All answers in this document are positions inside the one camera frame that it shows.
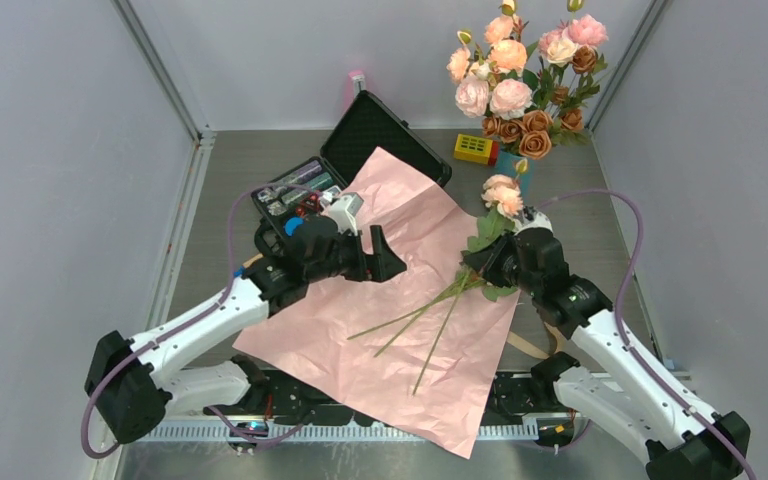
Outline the peach rose stem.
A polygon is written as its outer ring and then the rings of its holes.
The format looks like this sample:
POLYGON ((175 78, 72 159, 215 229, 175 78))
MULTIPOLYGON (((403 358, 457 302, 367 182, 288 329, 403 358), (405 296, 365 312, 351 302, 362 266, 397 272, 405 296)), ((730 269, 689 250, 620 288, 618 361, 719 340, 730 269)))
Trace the peach rose stem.
MULTIPOLYGON (((525 192, 527 187, 523 183, 530 181, 530 163, 527 157, 517 158, 511 163, 505 164, 506 171, 489 177, 482 186, 481 199, 487 208, 487 213, 476 220, 477 233, 469 236, 466 242, 467 253, 477 253, 493 242, 499 240, 504 234, 513 233, 518 226, 522 226, 526 220, 525 192)), ((442 290, 426 305, 419 309, 411 320, 419 319, 433 306, 452 300, 444 320, 442 321, 433 343, 428 351, 423 366, 414 384, 412 394, 419 389, 429 363, 437 349, 437 345, 447 327, 449 319, 454 313, 459 298, 469 290, 480 289, 482 295, 491 302, 496 302, 502 297, 507 297, 515 292, 514 287, 500 287, 493 285, 489 280, 482 280, 481 273, 487 267, 468 267, 465 264, 459 268, 451 285, 442 290)))

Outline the tan ribbon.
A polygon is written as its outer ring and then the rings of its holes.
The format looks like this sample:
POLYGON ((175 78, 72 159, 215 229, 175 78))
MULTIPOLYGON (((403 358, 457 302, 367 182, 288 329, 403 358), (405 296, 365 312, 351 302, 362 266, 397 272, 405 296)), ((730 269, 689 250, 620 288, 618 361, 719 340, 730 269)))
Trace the tan ribbon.
POLYGON ((531 343, 530 341, 519 336, 513 331, 510 331, 508 333, 506 342, 508 345, 512 346, 513 348, 515 348, 516 350, 520 351, 521 353, 527 356, 530 356, 537 360, 548 359, 552 355, 559 353, 563 350, 567 342, 567 339, 556 327, 551 326, 547 323, 543 323, 543 327, 544 327, 544 330, 547 332, 548 336, 553 341, 552 347, 549 350, 541 349, 537 345, 531 343))

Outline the pink wrapping paper sheet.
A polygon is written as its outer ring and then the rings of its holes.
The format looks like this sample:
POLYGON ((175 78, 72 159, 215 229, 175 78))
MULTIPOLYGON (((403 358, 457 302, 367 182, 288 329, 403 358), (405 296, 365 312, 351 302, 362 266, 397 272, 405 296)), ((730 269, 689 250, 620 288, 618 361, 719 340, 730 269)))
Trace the pink wrapping paper sheet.
POLYGON ((384 283, 317 282, 301 301, 244 329, 234 347, 375 420, 469 458, 517 295, 491 302, 479 289, 465 292, 415 395, 451 299, 413 322, 348 337, 419 308, 450 285, 467 238, 487 211, 466 213, 435 181, 380 148, 349 189, 364 201, 359 226, 380 225, 407 271, 384 283))

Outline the pink rose stem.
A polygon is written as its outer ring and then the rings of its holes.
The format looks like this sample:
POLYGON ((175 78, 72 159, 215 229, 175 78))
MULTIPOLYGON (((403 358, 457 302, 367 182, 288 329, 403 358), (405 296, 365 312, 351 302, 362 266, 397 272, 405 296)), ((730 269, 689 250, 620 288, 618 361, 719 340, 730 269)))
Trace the pink rose stem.
POLYGON ((475 270, 469 267, 461 267, 456 273, 454 281, 450 285, 440 291, 431 300, 421 305, 419 308, 409 311, 408 313, 389 321, 379 323, 378 325, 367 328, 366 330, 355 333, 349 336, 348 339, 353 340, 355 338, 359 338, 395 323, 399 323, 403 320, 409 319, 411 322, 413 322, 423 314, 427 313, 433 306, 449 299, 454 299, 455 297, 458 297, 467 291, 475 289, 479 289, 484 297, 491 302, 496 302, 500 298, 512 295, 518 291, 517 287, 495 286, 489 281, 481 279, 475 270))

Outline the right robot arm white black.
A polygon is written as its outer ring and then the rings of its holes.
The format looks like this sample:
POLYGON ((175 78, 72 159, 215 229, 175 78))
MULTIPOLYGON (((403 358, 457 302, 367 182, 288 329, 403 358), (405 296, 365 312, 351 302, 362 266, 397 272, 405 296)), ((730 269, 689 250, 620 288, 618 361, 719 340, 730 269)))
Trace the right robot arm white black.
POLYGON ((631 451, 650 479, 735 479, 750 472, 746 421, 736 412, 718 413, 641 346, 618 306, 570 272, 551 230, 506 233, 463 260, 491 285, 527 294, 540 318, 618 386, 605 385, 560 352, 531 370, 537 406, 551 411, 563 405, 583 414, 631 451))

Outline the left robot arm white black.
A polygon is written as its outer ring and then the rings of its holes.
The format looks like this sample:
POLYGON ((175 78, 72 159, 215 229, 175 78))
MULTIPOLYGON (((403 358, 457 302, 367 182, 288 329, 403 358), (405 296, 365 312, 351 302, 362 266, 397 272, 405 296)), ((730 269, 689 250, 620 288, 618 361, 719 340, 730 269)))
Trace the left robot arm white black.
POLYGON ((189 369, 194 359, 231 335, 257 325, 304 299, 311 284, 342 277, 386 282, 406 271, 381 226, 361 233, 332 218, 303 220, 278 254, 265 254, 223 290, 190 312, 129 339, 114 330, 98 340, 85 380, 90 411, 104 420, 120 444, 150 433, 172 413, 213 405, 258 412, 265 385, 232 361, 189 369))

